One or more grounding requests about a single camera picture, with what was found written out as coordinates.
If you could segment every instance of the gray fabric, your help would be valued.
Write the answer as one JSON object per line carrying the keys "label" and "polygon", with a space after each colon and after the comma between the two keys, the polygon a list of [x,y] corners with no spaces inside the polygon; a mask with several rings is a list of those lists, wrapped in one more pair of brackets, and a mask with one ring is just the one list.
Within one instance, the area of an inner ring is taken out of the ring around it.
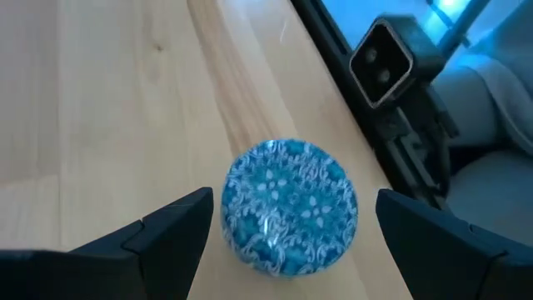
{"label": "gray fabric", "polygon": [[485,54],[507,66],[533,95],[533,0],[525,0],[469,53]]}
{"label": "gray fabric", "polygon": [[[488,145],[506,133],[533,155],[531,15],[533,0],[524,1],[468,52],[489,59],[479,65],[446,66],[433,82],[461,131],[450,145]],[[532,195],[533,158],[509,149],[460,170],[446,201],[457,217],[533,247]]]}
{"label": "gray fabric", "polygon": [[522,81],[508,67],[486,55],[465,55],[459,64],[483,78],[507,136],[533,157],[533,99]]}
{"label": "gray fabric", "polygon": [[448,66],[432,83],[460,136],[450,146],[487,146],[502,139],[502,128],[483,79],[468,67]]}
{"label": "gray fabric", "polygon": [[447,203],[461,219],[533,246],[533,160],[508,150],[463,168],[451,181]]}

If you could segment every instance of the wooden table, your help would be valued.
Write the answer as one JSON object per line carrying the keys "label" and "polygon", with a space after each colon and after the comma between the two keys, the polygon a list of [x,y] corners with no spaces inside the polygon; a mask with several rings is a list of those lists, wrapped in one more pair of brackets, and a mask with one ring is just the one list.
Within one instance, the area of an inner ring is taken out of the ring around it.
{"label": "wooden table", "polygon": [[[410,297],[374,213],[387,180],[287,0],[2,0],[0,39],[1,248],[69,250],[211,186],[190,299]],[[355,242],[325,272],[267,277],[222,240],[225,173],[272,138],[355,184]]]}

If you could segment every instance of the blue light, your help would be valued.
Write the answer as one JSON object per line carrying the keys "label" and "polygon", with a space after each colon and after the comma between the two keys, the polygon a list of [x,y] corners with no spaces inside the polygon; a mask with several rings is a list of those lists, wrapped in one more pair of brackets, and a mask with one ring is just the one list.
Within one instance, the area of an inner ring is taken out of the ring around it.
{"label": "blue light", "polygon": [[435,5],[455,22],[470,0],[437,0]]}

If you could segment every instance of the wooden surface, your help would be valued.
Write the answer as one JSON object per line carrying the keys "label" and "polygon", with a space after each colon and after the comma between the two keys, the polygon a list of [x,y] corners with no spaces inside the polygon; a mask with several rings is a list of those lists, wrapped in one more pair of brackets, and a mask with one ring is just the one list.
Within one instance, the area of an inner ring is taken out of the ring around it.
{"label": "wooden surface", "polygon": [[[287,0],[2,0],[0,40],[0,248],[69,250],[211,186],[190,299],[409,298],[374,213],[386,178]],[[355,242],[325,272],[267,277],[222,241],[225,173],[271,138],[355,184]]]}

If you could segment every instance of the blue patterned ball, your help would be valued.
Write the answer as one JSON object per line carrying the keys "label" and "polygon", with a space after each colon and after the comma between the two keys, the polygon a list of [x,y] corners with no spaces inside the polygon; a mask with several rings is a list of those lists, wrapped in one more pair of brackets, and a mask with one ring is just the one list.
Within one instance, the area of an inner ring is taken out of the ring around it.
{"label": "blue patterned ball", "polygon": [[357,201],[339,163],[299,140],[265,141],[232,164],[222,231],[237,256],[273,276],[332,265],[356,234]]}

